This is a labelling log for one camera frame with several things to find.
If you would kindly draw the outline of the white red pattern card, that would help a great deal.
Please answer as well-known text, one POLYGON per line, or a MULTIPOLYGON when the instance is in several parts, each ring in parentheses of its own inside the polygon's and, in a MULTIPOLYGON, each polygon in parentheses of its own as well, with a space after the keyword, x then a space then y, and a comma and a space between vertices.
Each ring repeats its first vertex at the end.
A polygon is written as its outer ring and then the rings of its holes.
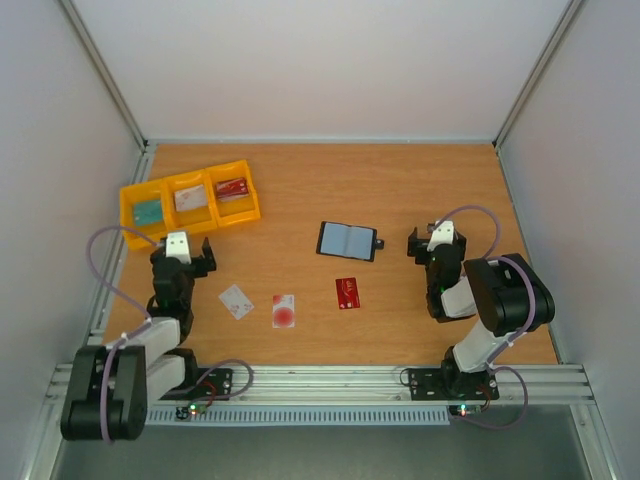
POLYGON ((236 284, 224 290, 218 298, 235 320, 242 319, 254 310, 254 304, 236 284))

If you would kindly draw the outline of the red white circle card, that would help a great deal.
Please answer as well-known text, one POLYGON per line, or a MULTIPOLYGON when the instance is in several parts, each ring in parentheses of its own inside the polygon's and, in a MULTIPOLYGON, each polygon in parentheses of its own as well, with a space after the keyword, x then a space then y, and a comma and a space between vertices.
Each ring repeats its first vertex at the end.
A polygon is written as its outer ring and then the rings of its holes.
POLYGON ((272 326, 277 329, 295 326, 295 296, 274 295, 272 305, 272 326))

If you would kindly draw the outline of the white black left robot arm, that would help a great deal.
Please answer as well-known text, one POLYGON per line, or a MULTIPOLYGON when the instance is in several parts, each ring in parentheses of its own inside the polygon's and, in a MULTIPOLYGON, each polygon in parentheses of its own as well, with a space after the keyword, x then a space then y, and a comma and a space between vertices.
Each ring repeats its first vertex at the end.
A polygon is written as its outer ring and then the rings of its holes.
POLYGON ((60 421, 65 440, 135 440, 151 403, 170 391, 179 398, 199 391, 195 354, 181 344, 193 325, 196 280, 217 269, 208 238, 201 249, 193 256, 186 233, 168 234, 150 256, 154 295, 145 307, 148 317, 107 345, 76 352, 60 421))

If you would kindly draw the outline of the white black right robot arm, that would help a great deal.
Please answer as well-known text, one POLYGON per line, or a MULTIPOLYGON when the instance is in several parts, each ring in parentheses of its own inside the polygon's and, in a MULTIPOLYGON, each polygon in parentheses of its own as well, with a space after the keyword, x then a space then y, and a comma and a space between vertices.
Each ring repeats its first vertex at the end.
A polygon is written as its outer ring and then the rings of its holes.
POLYGON ((466 260, 465 253, 466 238, 449 221, 426 239, 417 231, 408 236, 407 255, 425 268, 431 318, 444 324, 478 317, 438 367, 401 375, 414 401, 498 399, 496 358, 555 317, 550 290, 520 254, 466 260))

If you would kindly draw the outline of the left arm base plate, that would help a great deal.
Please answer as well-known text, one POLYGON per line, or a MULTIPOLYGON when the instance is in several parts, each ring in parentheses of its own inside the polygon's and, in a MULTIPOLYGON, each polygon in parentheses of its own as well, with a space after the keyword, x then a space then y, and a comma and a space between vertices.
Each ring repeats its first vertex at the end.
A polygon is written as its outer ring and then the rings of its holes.
POLYGON ((231 368, 218 368, 210 372, 197 385, 171 390, 166 397, 177 400, 204 401, 212 396, 230 394, 232 386, 233 370, 231 368))

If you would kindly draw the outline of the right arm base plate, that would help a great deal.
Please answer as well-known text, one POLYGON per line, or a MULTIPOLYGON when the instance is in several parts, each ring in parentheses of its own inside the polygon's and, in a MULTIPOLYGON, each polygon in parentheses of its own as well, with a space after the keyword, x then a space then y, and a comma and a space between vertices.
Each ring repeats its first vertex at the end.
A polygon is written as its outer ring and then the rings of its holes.
POLYGON ((486 371, 451 373, 442 368, 405 368, 401 384, 409 389, 413 401, 498 400, 500 393, 494 376, 486 371))

